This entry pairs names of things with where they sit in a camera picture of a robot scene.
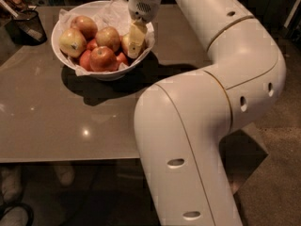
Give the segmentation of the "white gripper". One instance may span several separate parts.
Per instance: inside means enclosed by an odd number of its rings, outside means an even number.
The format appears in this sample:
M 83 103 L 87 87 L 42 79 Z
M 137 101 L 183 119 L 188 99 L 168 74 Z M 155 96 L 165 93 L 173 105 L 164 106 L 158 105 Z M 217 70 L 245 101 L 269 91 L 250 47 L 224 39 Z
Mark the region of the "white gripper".
M 156 16 L 161 0 L 128 0 L 131 19 L 129 29 L 128 56 L 137 58 L 143 47 L 148 32 L 146 27 Z

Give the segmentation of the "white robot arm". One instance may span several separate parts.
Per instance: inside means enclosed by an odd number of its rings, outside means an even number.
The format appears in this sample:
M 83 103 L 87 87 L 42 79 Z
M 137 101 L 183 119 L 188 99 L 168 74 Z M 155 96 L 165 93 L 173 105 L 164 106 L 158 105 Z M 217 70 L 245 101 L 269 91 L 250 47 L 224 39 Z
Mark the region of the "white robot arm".
M 151 21 L 161 0 L 129 0 Z M 278 46 L 238 0 L 176 0 L 211 65 L 147 88 L 135 139 L 162 226 L 243 226 L 219 153 L 220 140 L 261 117 L 283 90 Z

